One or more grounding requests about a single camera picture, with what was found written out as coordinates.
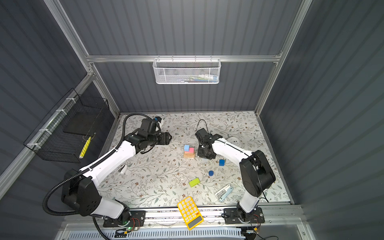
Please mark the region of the pink block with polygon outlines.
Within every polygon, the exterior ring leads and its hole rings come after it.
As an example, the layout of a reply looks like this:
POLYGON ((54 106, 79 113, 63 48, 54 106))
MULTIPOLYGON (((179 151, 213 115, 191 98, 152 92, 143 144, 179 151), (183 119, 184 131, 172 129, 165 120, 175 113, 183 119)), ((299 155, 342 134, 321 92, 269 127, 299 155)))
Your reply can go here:
POLYGON ((195 153, 195 148, 189 147, 187 151, 185 151, 185 154, 194 154, 195 153))

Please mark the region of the wooden block with holes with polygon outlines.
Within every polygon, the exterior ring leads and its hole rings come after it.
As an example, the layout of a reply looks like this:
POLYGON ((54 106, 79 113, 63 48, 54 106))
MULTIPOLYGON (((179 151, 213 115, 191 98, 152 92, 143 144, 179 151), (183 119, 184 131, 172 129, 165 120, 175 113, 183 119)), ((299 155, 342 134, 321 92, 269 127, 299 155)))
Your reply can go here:
POLYGON ((186 159, 192 159, 192 158, 195 158, 195 153, 187 153, 187 152, 184 152, 184 158, 186 158, 186 159))

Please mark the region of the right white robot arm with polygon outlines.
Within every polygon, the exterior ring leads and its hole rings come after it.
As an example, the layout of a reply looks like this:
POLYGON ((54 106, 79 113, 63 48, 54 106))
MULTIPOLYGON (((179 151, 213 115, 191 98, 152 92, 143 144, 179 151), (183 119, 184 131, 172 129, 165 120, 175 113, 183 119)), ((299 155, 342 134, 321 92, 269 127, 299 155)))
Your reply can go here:
POLYGON ((252 216, 264 190, 276 181, 276 176, 265 154, 244 150, 221 135, 210 134, 206 129, 197 130, 195 136, 199 142, 198 156, 212 160, 217 155, 225 157, 240 169, 245 193, 237 204, 239 218, 252 216))

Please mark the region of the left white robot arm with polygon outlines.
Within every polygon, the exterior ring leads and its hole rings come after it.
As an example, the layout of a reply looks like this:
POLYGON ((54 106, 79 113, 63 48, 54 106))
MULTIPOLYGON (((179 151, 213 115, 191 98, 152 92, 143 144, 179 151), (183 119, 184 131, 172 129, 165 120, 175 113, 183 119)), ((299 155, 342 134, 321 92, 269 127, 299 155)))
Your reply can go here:
POLYGON ((124 161, 138 153, 147 153, 147 147, 170 144, 172 136, 162 132, 161 123, 161 117, 145 116, 141 126, 129 134, 123 133, 111 151, 79 171, 68 171, 65 178, 69 181, 63 185, 62 202, 83 217, 105 217, 116 220, 120 226, 127 225, 131 219, 129 207, 102 197, 98 187, 124 161))

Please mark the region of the green block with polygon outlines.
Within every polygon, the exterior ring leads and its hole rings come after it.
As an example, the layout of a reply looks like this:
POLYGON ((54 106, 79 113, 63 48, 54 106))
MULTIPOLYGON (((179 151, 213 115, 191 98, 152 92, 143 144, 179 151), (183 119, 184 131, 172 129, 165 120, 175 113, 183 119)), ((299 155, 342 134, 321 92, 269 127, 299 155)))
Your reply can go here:
POLYGON ((191 188, 193 188, 194 186, 198 185, 200 183, 200 179, 199 178, 195 178, 191 181, 189 181, 189 185, 191 188))

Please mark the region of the dark blue cube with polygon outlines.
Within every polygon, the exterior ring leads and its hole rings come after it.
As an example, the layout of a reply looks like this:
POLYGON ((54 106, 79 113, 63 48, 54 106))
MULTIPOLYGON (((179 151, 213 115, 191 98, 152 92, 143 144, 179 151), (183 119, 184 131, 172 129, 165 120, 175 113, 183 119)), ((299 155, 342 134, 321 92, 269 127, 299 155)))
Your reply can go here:
POLYGON ((225 164, 226 164, 225 160, 222 160, 222 159, 219 160, 219 166, 225 166, 225 164))

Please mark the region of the white round device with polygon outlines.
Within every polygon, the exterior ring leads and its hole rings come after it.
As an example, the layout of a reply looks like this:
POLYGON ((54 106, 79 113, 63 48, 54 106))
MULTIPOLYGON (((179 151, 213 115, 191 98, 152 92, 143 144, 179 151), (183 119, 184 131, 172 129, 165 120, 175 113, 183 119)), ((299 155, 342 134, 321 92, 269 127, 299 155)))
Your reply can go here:
POLYGON ((231 144, 235 145, 235 146, 238 146, 238 147, 242 146, 241 141, 236 137, 230 137, 227 139, 227 141, 230 142, 231 144))

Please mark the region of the white light-blue stapler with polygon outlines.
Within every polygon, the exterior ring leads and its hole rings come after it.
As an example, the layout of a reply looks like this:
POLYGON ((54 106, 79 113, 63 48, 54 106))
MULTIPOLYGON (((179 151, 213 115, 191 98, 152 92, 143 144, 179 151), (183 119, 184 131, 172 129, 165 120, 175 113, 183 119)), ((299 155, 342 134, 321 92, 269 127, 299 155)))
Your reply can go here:
POLYGON ((226 185, 221 188, 219 191, 215 193, 216 198, 220 203, 224 202, 227 196, 233 191, 233 187, 231 185, 226 185))

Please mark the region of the small white plastic clip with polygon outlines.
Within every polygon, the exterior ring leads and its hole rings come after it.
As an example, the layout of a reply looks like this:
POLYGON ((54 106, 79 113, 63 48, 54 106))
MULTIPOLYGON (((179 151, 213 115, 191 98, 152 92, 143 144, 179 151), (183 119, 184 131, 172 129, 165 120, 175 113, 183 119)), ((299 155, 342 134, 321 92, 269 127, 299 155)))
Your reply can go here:
POLYGON ((124 175, 124 174, 126 173, 127 169, 128 169, 128 166, 127 166, 127 165, 124 165, 124 166, 120 169, 119 173, 120 173, 121 175, 124 175))

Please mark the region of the yellow calculator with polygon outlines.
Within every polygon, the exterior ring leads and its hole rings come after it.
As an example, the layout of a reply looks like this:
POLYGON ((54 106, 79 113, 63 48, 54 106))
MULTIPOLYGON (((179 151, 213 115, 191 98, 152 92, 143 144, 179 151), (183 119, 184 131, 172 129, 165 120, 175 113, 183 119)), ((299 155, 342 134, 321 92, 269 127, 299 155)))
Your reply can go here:
POLYGON ((177 207, 188 230, 194 229, 204 221, 204 217, 200 213, 192 197, 186 197, 185 199, 181 200, 177 204, 177 207))

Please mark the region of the pens in white basket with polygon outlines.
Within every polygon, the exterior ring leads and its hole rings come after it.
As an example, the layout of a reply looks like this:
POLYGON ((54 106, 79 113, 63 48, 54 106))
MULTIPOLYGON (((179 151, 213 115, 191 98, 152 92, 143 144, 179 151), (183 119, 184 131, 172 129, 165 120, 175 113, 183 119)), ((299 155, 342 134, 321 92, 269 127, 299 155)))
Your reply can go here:
POLYGON ((182 83, 218 83, 219 76, 217 75, 197 75, 197 76, 184 76, 183 78, 177 79, 182 83))

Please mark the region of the yellow marker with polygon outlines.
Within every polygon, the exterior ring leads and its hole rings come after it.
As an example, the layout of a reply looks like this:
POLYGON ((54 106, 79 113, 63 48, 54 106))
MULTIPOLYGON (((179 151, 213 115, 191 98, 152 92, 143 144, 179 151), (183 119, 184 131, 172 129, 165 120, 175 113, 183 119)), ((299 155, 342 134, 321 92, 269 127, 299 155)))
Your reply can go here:
POLYGON ((85 156, 85 154, 86 154, 86 152, 88 150, 88 147, 89 147, 89 145, 91 143, 91 140, 92 140, 92 137, 89 137, 86 140, 86 142, 85 142, 85 144, 84 144, 84 146, 83 146, 83 148, 82 148, 82 150, 81 150, 81 152, 79 154, 79 159, 83 159, 84 158, 84 156, 85 156))

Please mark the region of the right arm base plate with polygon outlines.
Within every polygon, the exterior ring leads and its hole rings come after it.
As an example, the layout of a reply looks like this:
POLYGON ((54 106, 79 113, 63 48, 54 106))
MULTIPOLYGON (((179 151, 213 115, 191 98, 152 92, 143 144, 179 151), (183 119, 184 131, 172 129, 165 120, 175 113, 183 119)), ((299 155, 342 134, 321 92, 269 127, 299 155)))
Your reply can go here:
POLYGON ((239 216, 237 208, 225 208, 221 216, 227 225, 249 223, 259 225, 265 223, 265 217, 261 208, 256 208, 249 214, 249 218, 247 219, 242 219, 239 216))

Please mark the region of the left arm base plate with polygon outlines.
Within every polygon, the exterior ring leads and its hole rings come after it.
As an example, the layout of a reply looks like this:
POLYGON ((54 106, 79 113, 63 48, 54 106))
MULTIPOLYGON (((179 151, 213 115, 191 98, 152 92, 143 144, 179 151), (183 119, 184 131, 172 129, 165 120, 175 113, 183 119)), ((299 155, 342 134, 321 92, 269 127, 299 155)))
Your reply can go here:
POLYGON ((123 212, 123 216, 119 217, 118 219, 112 219, 107 217, 104 220, 103 227, 104 228, 143 227, 146 219, 146 213, 147 213, 146 211, 129 211, 129 212, 123 212))

